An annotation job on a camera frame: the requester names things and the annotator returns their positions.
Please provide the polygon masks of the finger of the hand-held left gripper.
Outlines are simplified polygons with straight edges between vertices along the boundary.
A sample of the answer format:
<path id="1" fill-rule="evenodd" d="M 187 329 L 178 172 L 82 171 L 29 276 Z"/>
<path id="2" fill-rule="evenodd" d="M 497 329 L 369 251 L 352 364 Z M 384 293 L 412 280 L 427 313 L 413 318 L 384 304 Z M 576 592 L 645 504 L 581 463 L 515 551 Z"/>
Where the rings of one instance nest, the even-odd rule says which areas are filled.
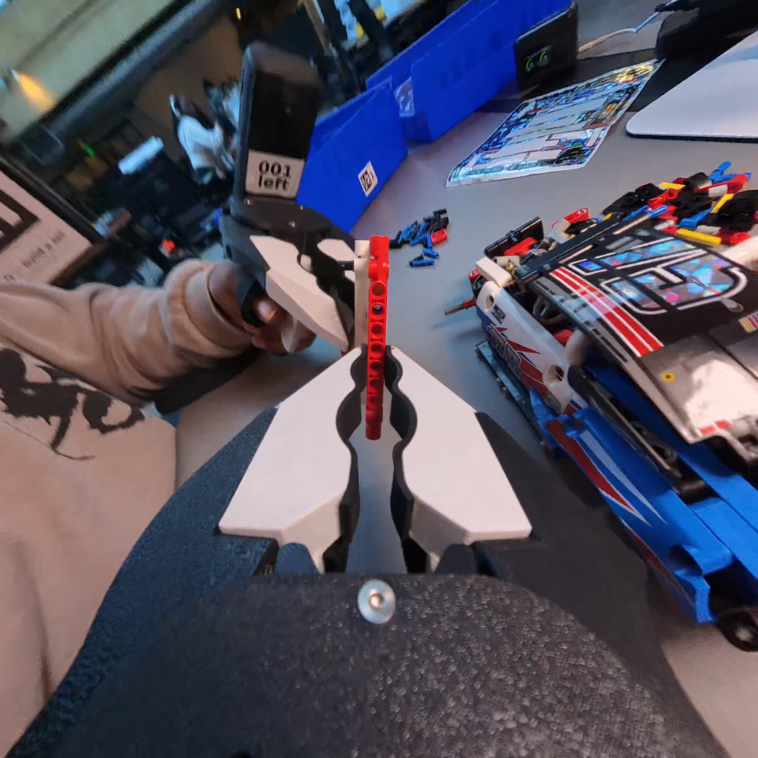
<path id="1" fill-rule="evenodd" d="M 335 263 L 327 255 L 309 255 L 310 268 L 304 268 L 295 245 L 272 236 L 251 236 L 250 241 L 267 266 L 265 292 L 268 298 L 286 310 L 303 327 L 321 337 L 341 352 L 349 350 L 349 328 L 343 323 L 338 296 L 330 293 L 336 285 L 322 289 L 317 282 L 316 264 Z M 354 285 L 355 279 L 343 276 L 336 265 L 337 283 Z"/>
<path id="2" fill-rule="evenodd" d="M 317 243 L 318 250 L 336 262 L 338 269 L 345 278 L 354 279 L 355 260 L 357 255 L 353 247 L 342 239 L 323 239 Z"/>

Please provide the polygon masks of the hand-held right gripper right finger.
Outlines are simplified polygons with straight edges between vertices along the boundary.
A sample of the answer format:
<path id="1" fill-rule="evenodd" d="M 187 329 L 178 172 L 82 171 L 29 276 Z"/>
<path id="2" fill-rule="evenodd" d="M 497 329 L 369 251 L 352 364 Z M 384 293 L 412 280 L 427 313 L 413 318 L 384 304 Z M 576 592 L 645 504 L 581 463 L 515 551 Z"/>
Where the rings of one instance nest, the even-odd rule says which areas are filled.
<path id="1" fill-rule="evenodd" d="M 393 449 L 390 512 L 408 573 L 451 546 L 524 540 L 532 524 L 482 426 L 484 416 L 394 346 L 387 348 Z"/>

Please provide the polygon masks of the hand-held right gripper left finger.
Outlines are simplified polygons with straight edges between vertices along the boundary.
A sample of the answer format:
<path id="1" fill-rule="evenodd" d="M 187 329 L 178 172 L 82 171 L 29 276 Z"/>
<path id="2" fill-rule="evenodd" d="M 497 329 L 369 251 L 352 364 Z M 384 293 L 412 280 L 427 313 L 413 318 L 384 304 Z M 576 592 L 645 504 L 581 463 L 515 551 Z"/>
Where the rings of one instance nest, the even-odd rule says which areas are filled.
<path id="1" fill-rule="evenodd" d="M 363 349 L 279 404 L 218 530 L 304 546 L 318 572 L 343 572 L 358 523 Z"/>

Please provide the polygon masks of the white lego beam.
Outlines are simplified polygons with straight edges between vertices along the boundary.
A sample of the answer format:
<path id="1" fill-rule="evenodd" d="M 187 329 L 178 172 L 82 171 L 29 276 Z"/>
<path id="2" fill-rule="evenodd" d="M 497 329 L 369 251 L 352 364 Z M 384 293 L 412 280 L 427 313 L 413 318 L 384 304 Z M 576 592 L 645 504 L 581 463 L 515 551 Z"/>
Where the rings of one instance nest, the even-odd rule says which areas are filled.
<path id="1" fill-rule="evenodd" d="M 368 303 L 371 260 L 369 240 L 355 240 L 355 309 L 354 309 L 354 346 L 361 347 L 368 343 Z"/>

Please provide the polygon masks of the red lego beam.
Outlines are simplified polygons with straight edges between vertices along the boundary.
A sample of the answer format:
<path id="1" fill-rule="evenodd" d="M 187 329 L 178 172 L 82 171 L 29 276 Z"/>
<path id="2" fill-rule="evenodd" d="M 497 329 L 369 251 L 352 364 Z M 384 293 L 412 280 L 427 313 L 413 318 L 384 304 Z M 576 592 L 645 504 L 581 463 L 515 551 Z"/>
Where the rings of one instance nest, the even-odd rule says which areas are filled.
<path id="1" fill-rule="evenodd" d="M 381 438 L 384 417 L 390 239 L 388 236 L 371 236 L 369 244 L 365 436 L 370 441 L 377 441 Z"/>

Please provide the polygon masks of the person's left forearm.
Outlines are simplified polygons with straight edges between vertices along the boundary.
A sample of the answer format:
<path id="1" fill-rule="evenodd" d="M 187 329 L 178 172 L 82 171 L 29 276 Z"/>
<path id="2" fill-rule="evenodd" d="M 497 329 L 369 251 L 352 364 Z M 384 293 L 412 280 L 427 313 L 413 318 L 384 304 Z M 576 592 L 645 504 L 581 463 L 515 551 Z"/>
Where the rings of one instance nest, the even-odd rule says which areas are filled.
<path id="1" fill-rule="evenodd" d="M 251 334 L 232 325 L 212 298 L 211 276 L 220 270 L 187 261 L 160 288 L 2 283 L 2 347 L 120 400 L 146 400 L 190 370 L 252 347 Z"/>

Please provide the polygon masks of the pile of small lego pins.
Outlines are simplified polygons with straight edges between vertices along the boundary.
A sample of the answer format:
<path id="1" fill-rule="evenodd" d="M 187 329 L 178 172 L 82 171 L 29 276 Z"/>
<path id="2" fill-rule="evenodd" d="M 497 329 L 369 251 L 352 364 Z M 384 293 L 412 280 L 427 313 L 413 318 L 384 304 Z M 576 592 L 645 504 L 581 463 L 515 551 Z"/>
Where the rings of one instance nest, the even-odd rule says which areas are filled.
<path id="1" fill-rule="evenodd" d="M 389 249 L 400 250 L 404 246 L 418 247 L 419 252 L 409 261 L 414 269 L 428 268 L 435 265 L 439 258 L 437 247 L 448 241 L 450 219 L 446 208 L 433 211 L 420 221 L 414 221 L 403 227 L 390 240 Z"/>

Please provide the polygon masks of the blue white lego car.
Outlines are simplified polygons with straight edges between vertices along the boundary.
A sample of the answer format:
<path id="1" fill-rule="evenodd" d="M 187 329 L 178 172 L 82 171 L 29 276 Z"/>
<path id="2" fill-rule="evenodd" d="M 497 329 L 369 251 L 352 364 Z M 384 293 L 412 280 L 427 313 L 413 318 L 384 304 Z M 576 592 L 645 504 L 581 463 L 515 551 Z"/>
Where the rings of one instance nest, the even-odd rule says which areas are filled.
<path id="1" fill-rule="evenodd" d="M 684 607 L 756 652 L 756 237 L 535 218 L 469 272 L 479 356 Z"/>

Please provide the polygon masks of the pile of mixed lego pieces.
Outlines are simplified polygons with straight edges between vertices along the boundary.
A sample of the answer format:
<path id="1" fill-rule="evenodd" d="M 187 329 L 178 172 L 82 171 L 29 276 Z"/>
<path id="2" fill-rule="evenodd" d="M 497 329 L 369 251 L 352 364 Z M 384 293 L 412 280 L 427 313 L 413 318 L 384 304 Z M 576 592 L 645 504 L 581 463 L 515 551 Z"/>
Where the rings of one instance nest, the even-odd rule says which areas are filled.
<path id="1" fill-rule="evenodd" d="M 597 221 L 648 219 L 659 231 L 706 246 L 737 246 L 756 235 L 753 172 L 723 162 L 706 174 L 641 184 L 607 205 Z"/>

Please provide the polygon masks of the person's left hand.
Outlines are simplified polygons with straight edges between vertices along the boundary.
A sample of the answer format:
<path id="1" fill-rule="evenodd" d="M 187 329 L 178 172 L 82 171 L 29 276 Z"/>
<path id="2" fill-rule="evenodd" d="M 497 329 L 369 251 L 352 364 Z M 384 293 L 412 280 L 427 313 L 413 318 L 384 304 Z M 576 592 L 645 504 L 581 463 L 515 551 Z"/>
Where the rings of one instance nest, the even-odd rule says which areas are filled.
<path id="1" fill-rule="evenodd" d="M 241 271 L 239 266 L 230 261 L 212 264 L 208 291 L 224 317 L 244 330 L 251 337 L 254 347 L 265 352 L 286 355 L 308 349 L 315 342 L 316 335 L 266 295 L 257 296 L 251 304 L 251 312 L 262 325 L 245 321 L 236 297 Z"/>

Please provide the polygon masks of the blue storage bin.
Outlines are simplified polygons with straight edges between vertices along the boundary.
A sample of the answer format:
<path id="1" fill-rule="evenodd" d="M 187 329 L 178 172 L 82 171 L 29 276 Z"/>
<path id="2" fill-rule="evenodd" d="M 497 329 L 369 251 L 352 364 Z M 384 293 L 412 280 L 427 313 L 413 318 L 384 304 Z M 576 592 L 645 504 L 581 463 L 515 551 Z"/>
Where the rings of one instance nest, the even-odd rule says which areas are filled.
<path id="1" fill-rule="evenodd" d="M 349 232 L 407 154 L 393 90 L 367 90 L 317 120 L 296 200 Z"/>
<path id="2" fill-rule="evenodd" d="M 414 114 L 404 118 L 411 143 L 431 143 L 517 78 L 514 46 L 543 22 L 574 11 L 575 2 L 467 2 L 412 46 Z"/>

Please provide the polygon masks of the shiny sticker sheet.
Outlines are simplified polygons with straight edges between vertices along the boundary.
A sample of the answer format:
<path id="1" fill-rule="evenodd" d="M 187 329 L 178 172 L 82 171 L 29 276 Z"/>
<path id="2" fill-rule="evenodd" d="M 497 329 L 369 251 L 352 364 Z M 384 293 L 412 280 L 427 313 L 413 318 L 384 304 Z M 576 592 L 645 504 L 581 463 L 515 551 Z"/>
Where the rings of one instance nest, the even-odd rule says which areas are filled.
<path id="1" fill-rule="evenodd" d="M 651 59 L 523 101 L 450 171 L 446 187 L 586 165 L 661 65 Z"/>

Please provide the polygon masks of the white printed sign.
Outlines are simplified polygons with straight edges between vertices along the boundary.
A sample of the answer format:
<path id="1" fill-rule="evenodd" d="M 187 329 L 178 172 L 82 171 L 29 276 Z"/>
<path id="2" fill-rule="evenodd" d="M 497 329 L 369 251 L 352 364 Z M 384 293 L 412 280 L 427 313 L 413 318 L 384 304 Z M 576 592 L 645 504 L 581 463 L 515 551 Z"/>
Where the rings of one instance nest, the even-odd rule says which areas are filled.
<path id="1" fill-rule="evenodd" d="M 54 283 L 91 248 L 85 236 L 1 173 L 2 283 Z"/>

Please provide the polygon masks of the black phone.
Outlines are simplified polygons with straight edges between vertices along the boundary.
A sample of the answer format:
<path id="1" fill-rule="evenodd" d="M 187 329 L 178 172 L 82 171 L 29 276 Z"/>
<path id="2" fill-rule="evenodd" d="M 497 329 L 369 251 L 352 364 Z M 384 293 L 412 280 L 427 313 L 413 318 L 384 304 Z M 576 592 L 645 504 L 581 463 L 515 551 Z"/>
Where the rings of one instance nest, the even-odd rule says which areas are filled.
<path id="1" fill-rule="evenodd" d="M 513 46 L 516 81 L 521 92 L 567 71 L 578 55 L 578 5 L 571 1 L 522 33 Z"/>

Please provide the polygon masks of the black device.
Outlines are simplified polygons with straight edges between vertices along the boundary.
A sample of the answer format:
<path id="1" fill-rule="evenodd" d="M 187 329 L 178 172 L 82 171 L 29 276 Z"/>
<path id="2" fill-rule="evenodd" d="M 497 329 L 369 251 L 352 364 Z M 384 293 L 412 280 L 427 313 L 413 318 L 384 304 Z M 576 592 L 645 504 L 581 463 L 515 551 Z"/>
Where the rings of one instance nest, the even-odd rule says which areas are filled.
<path id="1" fill-rule="evenodd" d="M 664 19 L 657 33 L 658 58 L 726 50 L 756 32 L 756 1 L 674 1 L 656 7 Z"/>

